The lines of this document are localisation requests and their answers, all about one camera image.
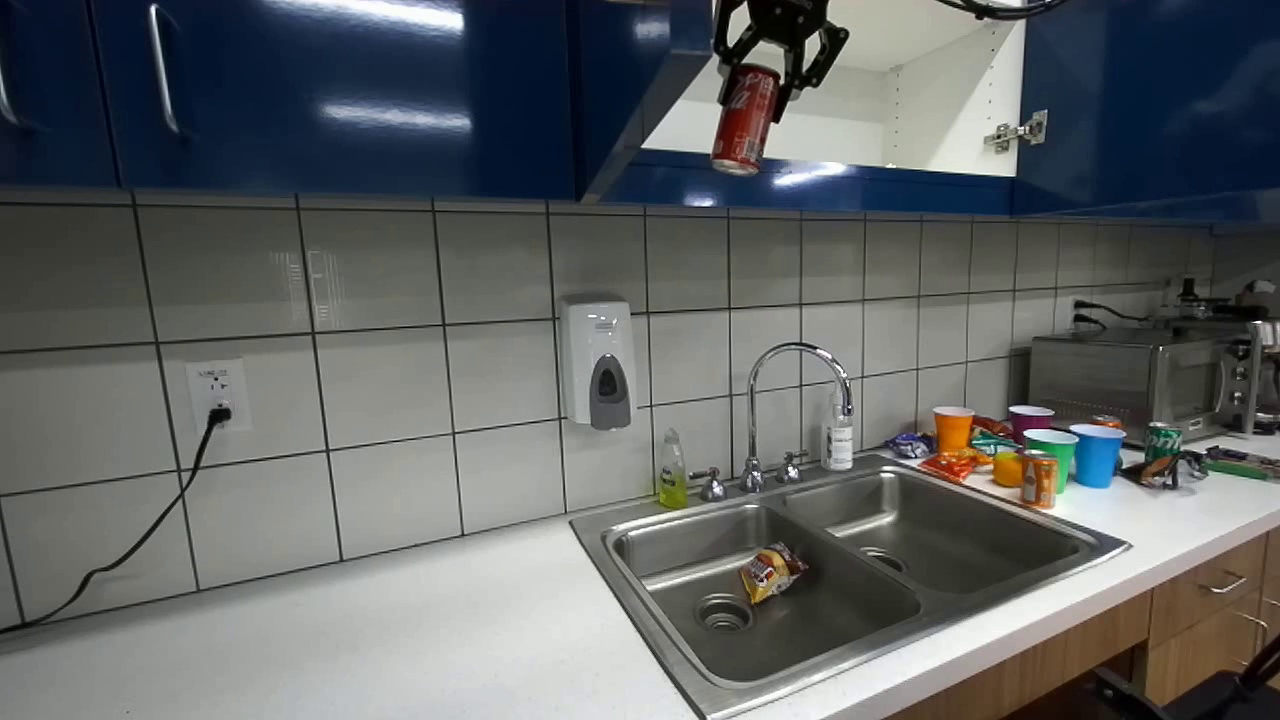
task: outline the object in sink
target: object in sink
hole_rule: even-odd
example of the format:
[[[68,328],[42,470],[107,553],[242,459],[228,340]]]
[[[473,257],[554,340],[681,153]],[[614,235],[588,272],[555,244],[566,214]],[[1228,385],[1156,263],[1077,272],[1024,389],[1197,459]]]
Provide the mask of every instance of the object in sink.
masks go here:
[[[779,591],[790,591],[804,570],[804,560],[790,545],[769,545],[751,554],[748,568],[742,568],[748,603],[764,603]]]

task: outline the power cord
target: power cord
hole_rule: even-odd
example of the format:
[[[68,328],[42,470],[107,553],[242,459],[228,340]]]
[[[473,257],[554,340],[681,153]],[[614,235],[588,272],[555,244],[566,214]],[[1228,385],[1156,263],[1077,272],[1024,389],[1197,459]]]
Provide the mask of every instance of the power cord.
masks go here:
[[[74,591],[64,603],[57,603],[54,613],[34,614],[34,619],[26,619],[26,624],[10,624],[10,629],[0,629],[0,636],[30,631],[30,629],[42,629],[42,624],[57,619],[61,613],[68,613],[68,609],[88,591],[88,585],[92,585],[96,574],[107,574],[107,570],[126,568],[126,562],[162,533],[162,525],[171,515],[171,506],[193,493],[193,483],[195,483],[195,477],[202,477],[202,467],[206,467],[209,438],[212,438],[212,433],[217,433],[221,424],[228,424],[228,420],[231,420],[231,407],[212,407],[212,410],[209,410],[206,433],[202,433],[202,443],[195,443],[195,455],[193,455],[193,477],[187,477],[187,483],[165,503],[165,512],[153,520],[153,526],[149,526],[139,539],[131,539],[113,562],[100,562],[100,568],[86,570],[79,585],[75,585],[75,591]]]

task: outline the lower cabinet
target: lower cabinet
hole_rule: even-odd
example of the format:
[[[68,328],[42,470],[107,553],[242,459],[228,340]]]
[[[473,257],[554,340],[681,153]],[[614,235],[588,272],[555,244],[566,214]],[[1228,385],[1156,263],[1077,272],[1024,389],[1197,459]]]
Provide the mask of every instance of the lower cabinet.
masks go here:
[[[1169,704],[1224,666],[1242,670],[1271,629],[1280,631],[1276,598],[1280,533],[945,688],[900,713],[900,720],[1091,715],[1091,666],[1134,676],[1156,704]]]

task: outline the wall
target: wall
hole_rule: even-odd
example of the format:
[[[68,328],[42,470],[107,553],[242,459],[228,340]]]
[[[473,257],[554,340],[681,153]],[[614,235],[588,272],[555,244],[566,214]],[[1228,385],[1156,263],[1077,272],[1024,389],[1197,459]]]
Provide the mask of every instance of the wall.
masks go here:
[[[75,613],[473,535],[651,481],[651,436],[735,467],[745,371],[808,336],[862,376],[862,438],[931,403],[999,410],[1074,296],[1147,303],[1207,272],[1185,226],[921,225],[45,194],[0,202],[0,624],[42,614],[167,503],[187,362],[246,359],[249,433]],[[555,420],[555,296],[626,291],[640,424]],[[764,459],[816,447],[825,371],[777,359]]]

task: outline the cup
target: cup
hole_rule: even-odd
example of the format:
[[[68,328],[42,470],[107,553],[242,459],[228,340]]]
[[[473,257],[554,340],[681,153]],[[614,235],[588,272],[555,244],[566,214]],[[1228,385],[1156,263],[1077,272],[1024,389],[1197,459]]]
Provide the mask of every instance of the cup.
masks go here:
[[[1077,470],[1077,443],[1082,438],[1074,433],[1027,428],[1027,443],[1052,459],[1052,483],[1056,483],[1056,493],[1066,493]]]
[[[1113,488],[1123,433],[1103,424],[1074,424],[1082,436],[1077,443],[1077,483],[1083,488]]]
[[[1008,403],[1011,436],[1024,438],[1027,428],[1052,428],[1056,410],[1046,403]]]
[[[973,407],[931,407],[931,424],[937,424],[937,455],[968,451]]]

